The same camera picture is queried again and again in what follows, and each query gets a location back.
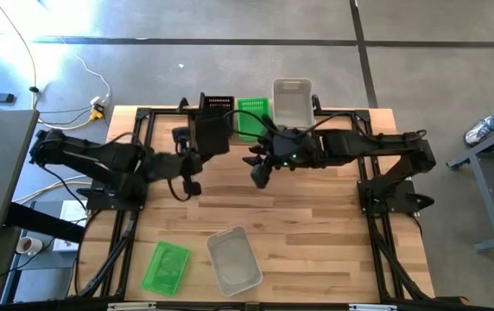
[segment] translucent plastic tray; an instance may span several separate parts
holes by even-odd
[[[242,226],[210,236],[206,246],[222,295],[235,295],[263,281],[263,273]]]

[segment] wooden tabletop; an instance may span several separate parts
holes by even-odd
[[[137,108],[115,107],[107,140],[133,130]],[[396,133],[392,110],[370,109],[370,116],[375,133]],[[174,152],[171,130],[186,121],[185,116],[157,117],[154,150]],[[350,129],[351,123],[338,117],[322,128]],[[356,161],[338,168],[274,171],[266,189],[257,189],[250,179],[250,167],[241,161],[246,155],[247,146],[232,145],[230,153],[212,158],[196,176],[203,194],[188,202],[175,200],[165,181],[151,185],[137,226],[126,300],[377,302],[368,225],[356,195]],[[380,158],[382,171],[397,159]],[[174,184],[180,194],[181,182]],[[423,292],[433,296],[417,225],[404,214],[390,216],[399,260]],[[81,288],[107,256],[114,217],[114,212],[102,212],[88,229],[79,259]],[[219,292],[206,239],[236,225],[247,231],[263,282],[225,297]],[[175,297],[141,287],[158,241],[191,251]],[[387,265],[385,273],[389,292],[394,293]]]

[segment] white cable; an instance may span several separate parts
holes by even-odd
[[[26,51],[28,52],[28,57],[30,57],[30,62],[32,63],[32,71],[34,72],[34,79],[33,79],[33,87],[36,87],[36,64],[34,63],[34,58],[32,57],[32,53],[30,52],[29,45],[26,43],[24,38],[22,37],[21,33],[19,30],[16,28],[15,24],[11,21],[7,13],[5,13],[5,10],[3,10],[2,6],[0,5],[0,10],[2,13],[5,15],[5,18],[7,18],[7,21],[11,24],[13,29],[15,30],[16,34],[19,35],[19,38],[21,38],[22,43],[24,44],[24,47],[26,48]],[[35,107],[35,101],[36,101],[36,93],[32,92],[32,108],[34,109]]]
[[[69,185],[88,185],[89,186],[91,184],[92,183],[89,181],[69,181],[69,182],[66,182],[67,186],[69,186]],[[63,186],[63,183],[59,181],[58,183],[53,184],[53,186],[42,188],[42,189],[40,189],[40,190],[38,190],[32,194],[29,194],[25,197],[22,197],[22,198],[15,200],[15,202],[22,201],[22,202],[20,202],[20,204],[24,204],[24,203],[32,200],[33,198],[37,197],[38,195],[43,194],[44,192],[46,192],[48,190],[52,190],[52,189],[55,189],[55,188],[61,187],[61,186]]]
[[[29,45],[27,44],[27,42],[24,40],[24,38],[22,37],[21,35],[21,32],[16,28],[15,24],[11,21],[11,19],[9,18],[9,16],[7,15],[7,13],[5,13],[5,10],[2,8],[2,6],[0,5],[0,10],[2,11],[2,13],[5,15],[5,18],[7,18],[7,21],[11,24],[11,27],[13,27],[13,29],[15,30],[15,32],[19,35],[19,38],[21,38],[21,41],[22,43],[24,44],[24,47],[26,48],[27,52],[28,52],[28,56],[30,58],[30,62],[32,63],[32,71],[34,72],[34,79],[33,79],[33,87],[34,88],[37,88],[37,78],[36,78],[36,64],[34,63],[34,58],[32,57],[32,53],[30,52],[30,48],[29,48]],[[65,40],[59,36],[59,38],[63,41],[63,43],[65,43],[67,45],[67,43],[65,42]],[[93,72],[92,70],[90,70],[90,68],[88,68],[88,66],[86,65],[86,63],[84,62],[84,60],[82,60],[78,55],[74,55],[78,60],[80,60],[82,62],[82,65],[84,65],[84,69],[88,72],[88,73],[91,73],[93,75],[96,75],[98,76],[102,81],[103,83],[105,83],[105,85],[107,86],[107,94],[105,94],[105,98],[102,100],[102,104],[104,104],[110,97],[111,97],[111,86],[109,86],[109,84],[107,83],[107,81],[105,80],[105,78],[99,74],[99,73],[95,73]],[[35,92],[32,92],[32,101],[31,101],[31,107],[33,110],[36,109],[36,93]],[[71,126],[71,127],[58,127],[58,126],[53,126],[53,125],[50,125],[50,124],[46,124],[40,117],[38,117],[38,123],[40,124],[44,124],[45,126],[47,126],[48,128],[50,129],[56,129],[56,130],[76,130],[78,128],[81,128],[87,124],[89,124],[91,121],[93,121],[94,118],[92,118],[92,116],[90,116],[90,118],[88,118],[87,121],[85,121],[84,123],[82,124],[79,124],[79,125],[75,125],[75,126]]]
[[[75,179],[78,179],[78,178],[86,178],[86,177],[87,177],[86,175],[78,175],[78,176],[68,177],[68,178],[64,179],[63,181],[72,181],[72,180],[75,180]],[[28,195],[25,195],[25,196],[23,196],[21,198],[18,198],[16,200],[14,200],[14,202],[17,202],[17,201],[20,201],[20,200],[25,200],[24,202],[21,203],[21,204],[24,204],[25,202],[33,199],[34,197],[42,194],[44,191],[47,191],[47,190],[49,190],[49,189],[51,189],[53,187],[59,187],[61,185],[62,185],[62,182],[57,181],[54,184],[51,184],[51,185],[49,185],[47,187],[44,187],[44,188],[42,188],[40,190],[37,190],[37,191],[35,191],[35,192],[31,193],[31,194],[28,194]]]
[[[63,39],[63,37],[61,37],[60,35],[57,35],[59,37],[59,39],[65,43],[66,46],[68,46],[67,42],[65,41],[65,39]],[[103,83],[107,86],[107,93],[105,94],[105,98],[101,101],[101,103],[105,103],[105,101],[107,101],[107,99],[112,95],[111,93],[111,86],[109,85],[109,83],[107,83],[107,81],[105,80],[105,78],[103,77],[103,75],[99,74],[99,73],[96,73],[94,72],[93,70],[91,70],[90,68],[88,68],[88,66],[86,65],[86,62],[80,58],[80,56],[74,54],[74,57],[76,57],[77,60],[80,60],[80,62],[82,63],[82,65],[84,66],[84,69],[88,72],[88,73],[91,73],[93,74],[94,76],[96,77],[99,77],[101,79],[101,81],[103,81]]]

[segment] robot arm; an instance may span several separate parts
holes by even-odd
[[[392,212],[386,205],[388,200],[395,200],[397,206],[402,206],[398,212],[415,213],[433,204],[433,199],[414,194],[411,182],[406,181],[436,164],[428,141],[422,139],[423,130],[371,136],[361,130],[278,129],[269,118],[264,117],[263,121],[266,130],[258,138],[258,145],[250,147],[256,156],[243,159],[253,167],[251,178],[259,188],[266,187],[273,169],[326,168],[366,156],[401,156],[386,174],[358,183],[361,208],[376,213]]]
[[[203,170],[203,163],[212,155],[200,155],[189,145],[187,128],[179,128],[176,133],[180,134],[174,136],[180,151],[170,154],[154,152],[139,143],[116,143],[116,139],[99,144],[66,136],[61,130],[40,130],[30,150],[30,162],[41,167],[65,165],[104,185],[101,189],[80,189],[87,197],[109,194],[120,200],[143,202],[150,182],[179,176],[184,177],[188,195],[199,195],[200,185],[192,181],[192,176]]]

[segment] cable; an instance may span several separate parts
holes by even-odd
[[[78,250],[76,251],[76,266],[74,267],[74,291],[75,295],[79,293],[78,290],[78,276],[79,276],[79,258],[80,258],[80,251],[82,251],[82,244],[84,243],[84,239],[86,238],[86,231],[88,230],[88,226],[95,220],[95,218],[101,213],[101,210],[97,210],[92,213],[92,216],[90,216],[90,219],[85,223],[84,226],[84,234],[82,235],[82,241],[80,241],[80,244],[78,244]]]
[[[414,220],[414,222],[418,225],[418,229],[420,229],[420,236],[423,237],[423,230],[421,229],[420,221],[414,216],[412,213],[407,213],[407,215]]]
[[[33,79],[32,87],[35,90],[37,90],[37,87],[36,87],[36,84],[37,84],[37,82],[36,82],[36,64],[34,63],[34,57],[32,57],[32,53],[30,52],[29,45],[26,43],[26,41],[22,37],[21,32],[19,32],[19,30],[16,28],[15,24],[13,23],[13,21],[11,21],[11,19],[9,18],[9,16],[7,15],[7,13],[5,13],[5,10],[3,10],[3,8],[2,8],[1,5],[0,5],[0,10],[5,15],[5,18],[7,18],[7,21],[11,24],[11,27],[13,27],[13,29],[16,32],[16,34],[19,36],[19,38],[21,38],[22,44],[24,44],[24,47],[26,48],[26,51],[28,52],[28,57],[30,58],[30,62],[32,63],[32,71],[34,73],[34,79]],[[32,92],[32,109],[35,108],[35,101],[36,101],[36,93],[35,93],[35,90],[34,91],[31,90],[31,92]]]
[[[189,200],[189,199],[191,199],[191,198],[192,198],[192,195],[191,195],[191,194],[187,194],[187,197],[186,197],[185,199],[180,198],[180,197],[176,194],[176,192],[174,191],[174,187],[172,186],[172,181],[171,181],[171,180],[167,180],[167,182],[168,182],[168,188],[170,189],[170,193],[171,193],[171,194],[172,194],[172,196],[174,196],[174,198],[175,198],[175,199],[177,199],[178,201],[180,201],[180,202],[185,202],[185,201],[187,201],[187,200]]]
[[[321,126],[322,124],[324,124],[325,122],[329,121],[330,119],[334,118],[334,117],[339,117],[339,116],[343,116],[343,117],[346,117],[346,116],[351,116],[353,112],[344,112],[344,111],[340,111],[340,112],[336,112],[336,113],[333,113],[331,116],[329,117],[326,117],[322,120],[320,120],[317,124],[309,127],[308,129],[302,131],[301,134],[307,134],[313,130],[315,130],[316,128],[318,128],[319,126]],[[354,115],[355,117],[357,118],[360,118],[362,119],[356,112],[354,112]],[[383,133],[381,134],[378,134],[377,135],[377,138],[373,137],[373,136],[370,136],[368,135],[365,131],[362,130],[362,128],[360,127],[360,124],[358,124],[358,120],[354,122],[354,125],[355,127],[357,128],[357,131],[362,134],[362,136],[364,136],[366,139],[369,139],[371,140],[372,142],[375,142],[375,143],[380,143],[381,140],[380,140],[380,136],[383,135]],[[415,132],[417,134],[416,137],[413,137],[413,138],[410,138],[410,139],[405,139],[405,142],[406,143],[410,143],[410,142],[415,142],[415,141],[418,141],[420,139],[422,139],[428,132],[426,130],[417,130]]]
[[[59,39],[61,41],[63,41],[63,43],[65,43],[66,46],[68,46],[67,42],[65,41],[65,39],[63,39],[63,37],[61,37],[60,35],[57,35],[59,37]],[[91,70],[90,68],[88,68],[88,66],[86,65],[86,62],[81,59],[78,55],[74,54],[74,57],[76,57],[76,59],[80,60],[80,62],[82,63],[82,65],[84,65],[84,69],[88,72],[88,73],[91,73],[97,77],[99,77],[101,79],[101,81],[103,81],[103,83],[107,86],[107,93],[105,94],[105,98],[101,101],[101,104],[104,104],[107,99],[109,99],[112,95],[112,91],[111,91],[111,86],[109,85],[109,83],[107,83],[107,81],[105,80],[105,78],[103,77],[103,75],[99,74],[99,73],[96,73],[94,72],[93,70]]]
[[[102,143],[98,146],[91,146],[91,147],[85,147],[86,149],[99,149],[99,148],[103,148],[103,147],[106,147],[106,146],[109,146],[109,145],[112,145],[113,143],[116,143],[117,140],[119,140],[120,138],[124,137],[124,136],[128,136],[128,135],[132,135],[134,136],[134,133],[132,132],[125,132],[125,133],[122,133],[120,134],[119,136],[116,136],[115,138],[111,139],[109,142],[107,143]]]
[[[309,127],[308,129],[302,131],[301,134],[310,133],[311,131],[315,130],[317,127],[321,126],[322,124],[326,123],[327,121],[329,121],[330,119],[332,119],[334,117],[339,117],[339,116],[343,116],[343,117],[347,117],[348,116],[348,117],[350,117],[351,115],[352,115],[352,112],[344,112],[344,111],[333,113],[331,116],[321,119],[315,125],[313,125],[313,126]]]
[[[73,224],[72,224],[71,226],[69,226],[66,230],[62,231],[62,232],[61,232],[61,234],[62,234],[62,233],[65,233],[65,232],[68,232],[69,230],[73,229],[73,228],[74,228],[74,227],[75,227],[75,226],[76,226],[76,225],[77,225],[80,221],[82,221],[82,220],[87,220],[87,218],[83,218],[83,219],[74,220]],[[51,239],[49,240],[49,243],[47,243],[47,245],[46,245],[46,246],[42,247],[42,248],[40,249],[40,251],[38,251],[38,252],[37,252],[37,253],[35,253],[33,256],[31,256],[31,257],[30,257],[30,258],[26,261],[26,263],[23,263],[23,264],[21,264],[21,265],[20,265],[20,266],[18,266],[18,267],[15,267],[15,268],[13,268],[13,269],[9,269],[9,270],[7,270],[7,271],[5,271],[5,272],[0,273],[0,277],[1,277],[1,276],[4,276],[4,275],[6,275],[6,274],[9,274],[9,273],[11,273],[11,272],[13,272],[13,271],[15,271],[15,270],[19,270],[19,269],[21,269],[22,267],[24,267],[25,265],[29,264],[29,263],[30,263],[30,261],[32,261],[32,259],[34,259],[36,256],[40,255],[43,251],[45,251],[46,249],[48,249],[48,248],[49,248],[49,246],[51,246],[51,244],[55,241],[55,239],[56,239],[56,237],[51,238]]]
[[[60,182],[63,184],[63,186],[65,187],[65,189],[68,191],[68,193],[70,193],[72,195],[72,197],[74,199],[76,199],[76,201],[78,201],[80,203],[80,205],[82,205],[82,208],[84,208],[84,210],[86,209],[86,206],[84,205],[84,203],[82,203],[82,201],[76,196],[76,194],[74,194],[71,189],[69,189],[69,187],[67,186],[67,184],[65,183],[65,181],[60,178],[59,175],[57,175],[56,173],[50,171],[49,169],[47,169],[45,166],[40,166],[41,169],[45,170],[46,172],[50,173],[51,175],[57,177],[57,179],[60,180]]]
[[[227,117],[229,116],[232,116],[236,113],[245,113],[245,114],[248,114],[250,116],[252,116],[253,118],[255,118],[258,122],[260,122],[260,124],[262,124],[264,126],[264,128],[266,130],[268,130],[269,132],[271,132],[272,134],[276,135],[276,136],[279,136],[281,138],[286,138],[286,139],[294,139],[292,137],[287,137],[287,136],[284,136],[282,133],[280,133],[278,130],[275,130],[275,129],[272,129],[271,127],[269,127],[258,115],[254,114],[253,112],[251,111],[243,111],[243,110],[233,110],[233,111],[228,111],[226,112],[226,114],[223,116],[223,119],[226,120]],[[258,137],[258,138],[261,138],[261,139],[264,139],[264,140],[268,140],[268,138],[264,137],[264,136],[261,136],[261,135],[258,135],[258,134],[254,134],[254,133],[246,133],[246,132],[242,132],[240,130],[235,130],[233,128],[233,126],[231,127],[231,130],[234,132],[234,133],[237,133],[237,134],[240,134],[240,135],[245,135],[245,136],[253,136],[253,137]]]
[[[84,111],[80,113],[77,117],[75,117],[72,121],[66,122],[66,123],[51,123],[51,122],[44,122],[43,124],[50,124],[50,125],[68,125],[74,123],[74,121],[78,120],[80,117],[84,116],[86,113],[90,111]]]
[[[89,182],[89,181],[69,181],[66,183],[67,185],[91,185],[92,183]],[[49,186],[49,187],[45,187],[43,189],[40,189],[32,194],[29,194],[25,197],[22,197],[22,198],[19,198],[17,200],[15,200],[15,202],[17,201],[22,201],[20,202],[20,204],[24,204],[30,200],[32,200],[33,198],[39,196],[40,194],[43,194],[44,192],[48,191],[48,190],[52,190],[52,189],[55,189],[57,187],[60,187],[60,186],[63,186],[63,184],[61,182],[57,182],[57,183],[54,183],[53,185]]]
[[[22,41],[22,44],[24,44],[24,47],[26,48],[26,50],[28,52],[28,57],[30,58],[30,62],[32,63],[32,71],[34,73],[34,78],[33,78],[33,85],[29,88],[29,90],[32,92],[31,108],[32,108],[32,110],[35,110],[36,109],[36,104],[37,104],[37,102],[36,102],[36,93],[39,92],[39,90],[38,90],[38,87],[37,87],[36,64],[34,62],[34,57],[32,56],[32,53],[30,52],[29,45],[27,44],[27,42],[22,37],[21,32],[15,26],[15,24],[13,23],[13,21],[11,21],[10,17],[7,15],[7,13],[2,8],[1,5],[0,5],[0,10],[2,11],[3,15],[5,16],[5,18],[7,18],[7,21],[11,24],[11,27],[18,34],[19,38]],[[76,56],[76,58],[78,58],[80,60],[80,62],[82,62],[82,65],[84,65],[84,69],[88,73],[94,74],[94,75],[98,76],[99,78],[101,78],[101,80],[103,81],[103,83],[105,83],[105,85],[107,86],[107,94],[105,95],[105,98],[101,102],[102,104],[104,104],[107,100],[109,100],[111,98],[111,95],[112,95],[111,86],[109,86],[109,84],[107,83],[107,81],[105,80],[105,78],[101,74],[95,73],[92,70],[90,70],[87,67],[87,65],[84,62],[84,60],[82,60],[78,55],[75,54],[74,56]],[[56,129],[56,130],[76,130],[78,128],[81,128],[81,127],[89,124],[93,120],[94,119],[90,117],[86,122],[84,122],[82,124],[79,124],[79,125],[76,125],[76,126],[67,127],[67,128],[63,128],[63,127],[54,126],[54,125],[52,125],[50,123],[45,123],[40,117],[38,117],[38,123],[45,124],[48,128],[50,128],[50,129]]]
[[[78,263],[78,256],[76,256],[76,258],[74,258],[74,260],[73,260],[73,266],[71,267],[71,275],[68,277],[68,285],[66,286],[65,297],[68,296],[68,292],[71,290],[71,285],[73,284],[73,279],[76,277],[73,274],[73,271],[76,269],[76,263]]]
[[[83,111],[84,109],[91,109],[92,106],[88,105],[87,107],[72,109],[68,111],[40,111],[40,114],[48,114],[48,113],[64,113],[64,112],[74,112],[74,111]]]

